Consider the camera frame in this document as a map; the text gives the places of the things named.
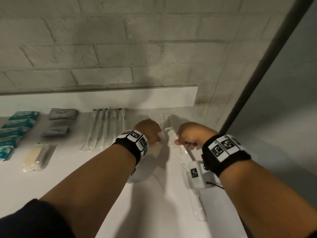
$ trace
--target cream-colored packaged item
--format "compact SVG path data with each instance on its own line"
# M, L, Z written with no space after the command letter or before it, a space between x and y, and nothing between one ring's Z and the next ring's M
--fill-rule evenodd
M23 162L23 171L30 172L41 170L49 148L49 144L41 144L32 147Z

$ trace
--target person's left hand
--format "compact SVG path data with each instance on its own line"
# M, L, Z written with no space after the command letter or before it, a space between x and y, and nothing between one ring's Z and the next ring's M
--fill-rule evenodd
M160 141L158 133L161 132L161 128L159 124L151 119L146 119L139 122L136 126L134 126L133 129L143 133L149 141L149 144Z

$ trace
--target brick wall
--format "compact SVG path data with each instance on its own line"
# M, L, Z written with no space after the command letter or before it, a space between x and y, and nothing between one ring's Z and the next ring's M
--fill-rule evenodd
M198 85L233 105L295 0L0 0L0 93Z

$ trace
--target black wire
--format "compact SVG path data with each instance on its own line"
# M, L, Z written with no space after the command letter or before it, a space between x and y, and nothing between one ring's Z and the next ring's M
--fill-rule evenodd
M208 185L215 185L215 186L217 186L217 187L219 187L219 188L221 188L221 189L224 189L222 186L220 186L220 185L218 185L218 184L215 184L215 183L212 183L212 182L206 182L206 184L208 184Z

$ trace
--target hand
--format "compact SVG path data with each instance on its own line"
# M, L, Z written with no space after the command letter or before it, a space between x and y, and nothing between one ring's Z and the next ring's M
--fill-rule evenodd
M156 141L161 140L158 133L162 130L159 125L151 119L146 119L139 122L136 126L134 126L133 129L143 133L149 141L149 144L153 144Z
M208 139L217 134L217 131L204 125L188 122L179 127L177 131L178 139L175 140L174 143L176 145L184 145L185 148L193 149L198 144L202 147Z

